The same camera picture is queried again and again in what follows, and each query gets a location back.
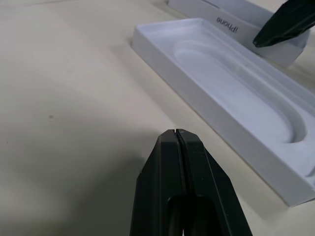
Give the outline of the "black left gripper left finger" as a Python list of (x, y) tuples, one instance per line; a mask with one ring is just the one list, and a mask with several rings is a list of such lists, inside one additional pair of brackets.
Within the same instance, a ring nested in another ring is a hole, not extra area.
[(170, 236), (178, 226), (175, 210), (184, 193), (180, 145), (169, 129), (159, 135), (137, 178), (129, 236)]

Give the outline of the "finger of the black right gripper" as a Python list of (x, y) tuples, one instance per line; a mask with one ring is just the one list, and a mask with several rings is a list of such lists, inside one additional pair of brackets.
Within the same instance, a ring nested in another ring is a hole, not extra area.
[(269, 47), (296, 38), (315, 26), (315, 15), (310, 17), (273, 16), (254, 38), (255, 47)]
[(315, 0), (287, 0), (273, 16), (288, 18), (310, 17), (311, 15), (315, 15)]

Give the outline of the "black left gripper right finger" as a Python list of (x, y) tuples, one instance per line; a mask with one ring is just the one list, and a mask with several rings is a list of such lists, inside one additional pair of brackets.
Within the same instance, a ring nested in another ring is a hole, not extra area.
[(183, 129), (177, 137), (189, 195), (184, 235), (252, 236), (229, 177), (199, 137)]

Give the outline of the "white phone box lid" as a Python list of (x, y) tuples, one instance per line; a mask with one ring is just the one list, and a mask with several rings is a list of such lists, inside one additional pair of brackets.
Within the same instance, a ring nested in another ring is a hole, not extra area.
[(168, 6), (190, 18), (202, 18), (252, 52), (283, 67), (299, 57), (310, 30), (279, 44), (257, 48), (253, 40), (273, 13), (247, 0), (168, 0)]

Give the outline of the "white phone box base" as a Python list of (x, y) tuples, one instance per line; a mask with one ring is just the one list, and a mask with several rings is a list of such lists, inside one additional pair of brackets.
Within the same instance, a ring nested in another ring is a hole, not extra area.
[(132, 48), (288, 205), (315, 200), (315, 94), (203, 19), (138, 25)]

